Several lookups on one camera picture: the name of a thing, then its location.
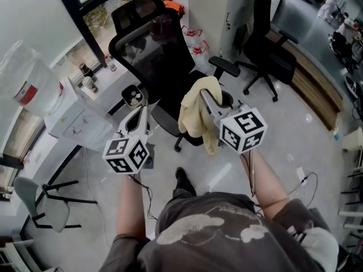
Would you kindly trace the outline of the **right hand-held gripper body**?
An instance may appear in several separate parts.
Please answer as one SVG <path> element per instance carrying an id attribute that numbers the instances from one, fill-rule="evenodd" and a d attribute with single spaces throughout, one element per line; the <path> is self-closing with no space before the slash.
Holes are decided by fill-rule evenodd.
<path id="1" fill-rule="evenodd" d="M 257 108 L 242 105 L 236 111 L 216 121 L 219 140 L 238 154 L 261 145 L 268 125 Z"/>

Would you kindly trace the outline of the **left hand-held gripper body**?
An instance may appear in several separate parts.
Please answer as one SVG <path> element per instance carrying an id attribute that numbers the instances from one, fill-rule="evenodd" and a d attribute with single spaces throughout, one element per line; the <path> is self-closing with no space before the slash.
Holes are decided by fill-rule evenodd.
<path id="1" fill-rule="evenodd" d="M 154 168 L 154 145 L 148 135 L 133 135 L 108 140 L 102 158 L 115 173 L 135 175 L 142 169 Z"/>

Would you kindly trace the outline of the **beige clothes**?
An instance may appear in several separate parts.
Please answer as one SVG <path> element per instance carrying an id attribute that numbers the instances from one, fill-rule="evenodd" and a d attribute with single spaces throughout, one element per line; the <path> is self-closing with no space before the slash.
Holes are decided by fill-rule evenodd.
<path id="1" fill-rule="evenodd" d="M 210 156 L 217 153 L 218 138 L 215 124 L 200 96 L 200 91 L 208 90 L 217 103 L 222 103 L 222 90 L 216 77 L 206 76 L 198 79 L 181 101 L 178 127 L 181 133 L 192 138 L 201 137 Z"/>

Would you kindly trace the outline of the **black mesh office chair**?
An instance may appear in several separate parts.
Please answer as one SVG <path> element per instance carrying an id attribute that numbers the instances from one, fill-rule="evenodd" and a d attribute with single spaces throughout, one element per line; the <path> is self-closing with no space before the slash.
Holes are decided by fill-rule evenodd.
<path id="1" fill-rule="evenodd" d="M 177 12 L 162 0 L 132 0 L 111 17 L 116 36 L 108 50 L 145 88 L 153 119 L 177 139 L 204 146 L 201 137 L 192 138 L 178 127 L 182 99 L 198 79 L 208 75 L 195 69 Z M 223 73 L 233 77 L 240 73 L 223 58 L 211 57 L 209 63 L 216 68 L 212 76 L 218 81 Z"/>

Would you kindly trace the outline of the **person's left forearm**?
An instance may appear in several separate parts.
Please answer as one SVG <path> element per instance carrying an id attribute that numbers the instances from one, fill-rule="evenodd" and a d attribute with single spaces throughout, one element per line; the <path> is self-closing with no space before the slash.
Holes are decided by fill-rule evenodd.
<path id="1" fill-rule="evenodd" d="M 142 186 L 130 176 L 122 176 L 117 204 L 116 235 L 146 238 Z"/>

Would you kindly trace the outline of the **person's right forearm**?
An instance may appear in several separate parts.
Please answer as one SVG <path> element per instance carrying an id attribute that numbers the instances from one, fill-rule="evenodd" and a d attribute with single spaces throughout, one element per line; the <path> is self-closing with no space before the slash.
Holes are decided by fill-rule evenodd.
<path id="1" fill-rule="evenodd" d="M 290 201 L 280 178 L 257 149 L 252 150 L 251 154 L 241 154 L 240 159 L 248 179 L 252 178 L 254 170 L 254 194 L 264 217 L 273 220 Z"/>

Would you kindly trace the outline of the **grey chair black legs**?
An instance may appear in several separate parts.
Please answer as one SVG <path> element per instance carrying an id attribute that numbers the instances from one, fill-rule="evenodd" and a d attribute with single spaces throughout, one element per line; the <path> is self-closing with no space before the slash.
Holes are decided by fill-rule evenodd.
<path id="1" fill-rule="evenodd" d="M 53 229 L 60 233 L 64 229 L 81 228 L 80 224 L 71 225 L 67 223 L 70 216 L 69 202 L 95 205 L 98 203 L 94 200 L 69 198 L 60 195 L 59 190 L 61 188 L 78 183 L 79 181 L 74 180 L 55 185 L 38 185 L 29 178 L 17 177 L 14 180 L 14 190 L 27 208 L 29 216 L 37 228 Z M 45 197 L 43 203 L 44 212 L 41 214 L 37 212 L 36 205 L 36 195 L 39 189 L 41 189 Z"/>

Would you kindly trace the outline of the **small white bin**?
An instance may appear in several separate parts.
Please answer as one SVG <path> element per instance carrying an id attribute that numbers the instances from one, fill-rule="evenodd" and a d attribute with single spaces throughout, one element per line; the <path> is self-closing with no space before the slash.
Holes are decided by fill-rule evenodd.
<path id="1" fill-rule="evenodd" d="M 145 106 L 146 105 L 146 99 L 143 95 L 143 93 L 140 91 L 140 89 L 131 84 L 130 86 L 127 86 L 122 92 L 121 96 L 124 99 L 126 105 L 130 109 L 135 109 L 139 106 Z"/>

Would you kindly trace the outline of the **white water dispenser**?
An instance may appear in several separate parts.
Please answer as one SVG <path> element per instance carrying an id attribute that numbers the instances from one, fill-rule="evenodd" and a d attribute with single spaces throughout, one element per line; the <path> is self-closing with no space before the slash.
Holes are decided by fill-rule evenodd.
<path id="1" fill-rule="evenodd" d="M 103 152 L 106 141 L 117 131 L 116 121 L 69 78 L 63 78 L 61 85 L 57 109 L 44 118 L 48 134 Z"/>

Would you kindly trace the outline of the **person's left shoe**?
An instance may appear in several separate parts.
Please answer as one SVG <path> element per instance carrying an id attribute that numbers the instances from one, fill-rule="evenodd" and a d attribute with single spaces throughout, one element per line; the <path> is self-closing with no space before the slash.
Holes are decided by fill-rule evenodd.
<path id="1" fill-rule="evenodd" d="M 190 183 L 187 173 L 182 167 L 177 167 L 176 172 L 175 172 L 175 177 L 176 177 L 178 185 Z"/>

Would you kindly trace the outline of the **small red-capped plastic bottle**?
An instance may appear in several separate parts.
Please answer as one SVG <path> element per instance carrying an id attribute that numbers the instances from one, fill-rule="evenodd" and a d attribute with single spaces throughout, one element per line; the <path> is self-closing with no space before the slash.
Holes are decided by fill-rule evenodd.
<path id="1" fill-rule="evenodd" d="M 104 59 L 105 59 L 105 62 L 107 64 L 108 68 L 112 72 L 117 70 L 117 66 L 114 64 L 113 60 L 108 55 L 104 56 Z"/>

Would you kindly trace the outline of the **dark thermos bottle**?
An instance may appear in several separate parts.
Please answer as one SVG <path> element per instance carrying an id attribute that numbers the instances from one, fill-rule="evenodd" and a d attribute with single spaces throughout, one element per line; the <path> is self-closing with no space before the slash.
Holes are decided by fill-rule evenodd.
<path id="1" fill-rule="evenodd" d="M 81 63 L 79 69 L 84 77 L 92 78 L 94 76 L 94 72 L 85 63 Z"/>

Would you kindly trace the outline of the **person's dark trousers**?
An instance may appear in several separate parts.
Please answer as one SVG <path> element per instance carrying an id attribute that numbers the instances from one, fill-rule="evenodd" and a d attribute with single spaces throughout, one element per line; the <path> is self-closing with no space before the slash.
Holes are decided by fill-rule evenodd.
<path id="1" fill-rule="evenodd" d="M 189 198 L 197 196 L 195 188 L 187 179 L 178 180 L 172 193 L 172 199 Z"/>

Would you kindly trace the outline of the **white power strip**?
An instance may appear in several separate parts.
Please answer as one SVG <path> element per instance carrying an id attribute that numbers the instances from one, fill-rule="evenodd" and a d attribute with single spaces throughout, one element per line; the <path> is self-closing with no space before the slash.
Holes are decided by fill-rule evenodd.
<path id="1" fill-rule="evenodd" d="M 296 170 L 296 173 L 297 173 L 297 176 L 298 176 L 298 179 L 299 179 L 299 183 L 302 186 L 305 186 L 306 185 L 306 181 L 307 181 L 307 176 L 305 175 L 305 173 L 303 171 L 303 168 L 302 167 L 298 167 L 297 170 Z"/>

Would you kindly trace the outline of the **low wooden platform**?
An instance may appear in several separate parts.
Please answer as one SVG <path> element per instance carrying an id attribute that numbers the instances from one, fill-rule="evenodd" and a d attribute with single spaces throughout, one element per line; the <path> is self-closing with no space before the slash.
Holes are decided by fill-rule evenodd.
<path id="1" fill-rule="evenodd" d="M 331 81 L 295 43 L 287 40 L 282 47 L 297 59 L 291 88 L 315 112 L 327 130 L 336 126 L 337 115 L 342 111 L 343 98 Z"/>

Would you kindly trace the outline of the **white metal cabinet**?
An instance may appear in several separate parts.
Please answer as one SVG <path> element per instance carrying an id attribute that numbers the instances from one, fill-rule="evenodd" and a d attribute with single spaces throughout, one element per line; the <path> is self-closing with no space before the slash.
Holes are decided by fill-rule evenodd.
<path id="1" fill-rule="evenodd" d="M 252 20 L 254 0 L 189 0 L 189 26 L 201 29 L 210 55 L 231 62 Z"/>

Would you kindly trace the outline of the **clear water jug red label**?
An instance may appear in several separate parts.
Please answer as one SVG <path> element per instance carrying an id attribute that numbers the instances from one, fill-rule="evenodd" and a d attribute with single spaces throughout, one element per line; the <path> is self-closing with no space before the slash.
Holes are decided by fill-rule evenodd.
<path id="1" fill-rule="evenodd" d="M 63 85 L 40 54 L 23 40 L 15 42 L 0 62 L 0 98 L 44 118 L 57 110 L 62 95 Z"/>

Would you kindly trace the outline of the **orange bag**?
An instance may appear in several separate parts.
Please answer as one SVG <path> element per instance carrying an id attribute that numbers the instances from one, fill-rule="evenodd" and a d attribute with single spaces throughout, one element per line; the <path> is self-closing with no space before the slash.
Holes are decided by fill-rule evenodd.
<path id="1" fill-rule="evenodd" d="M 183 5 L 181 5 L 181 4 L 177 3 L 177 2 L 174 2 L 174 1 L 169 1 L 169 0 L 165 0 L 165 1 L 163 1 L 163 3 L 165 4 L 165 6 L 167 8 L 175 10 L 177 12 L 178 17 L 180 19 L 185 14 L 184 6 Z"/>

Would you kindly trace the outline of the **beige box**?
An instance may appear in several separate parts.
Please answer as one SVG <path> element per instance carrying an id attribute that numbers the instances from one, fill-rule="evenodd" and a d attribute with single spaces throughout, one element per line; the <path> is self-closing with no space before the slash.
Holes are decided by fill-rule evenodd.
<path id="1" fill-rule="evenodd" d="M 343 151 L 357 151 L 363 148 L 363 129 L 358 127 L 355 131 L 342 138 L 341 148 Z"/>

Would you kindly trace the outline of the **person's grey printed shirt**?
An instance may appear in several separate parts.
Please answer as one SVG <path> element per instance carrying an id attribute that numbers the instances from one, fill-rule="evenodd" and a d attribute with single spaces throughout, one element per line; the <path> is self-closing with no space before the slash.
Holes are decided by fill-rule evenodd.
<path id="1" fill-rule="evenodd" d="M 116 236 L 99 272 L 335 272 L 338 254 L 324 220 L 298 199 L 268 220 L 245 195 L 182 195 L 153 240 Z"/>

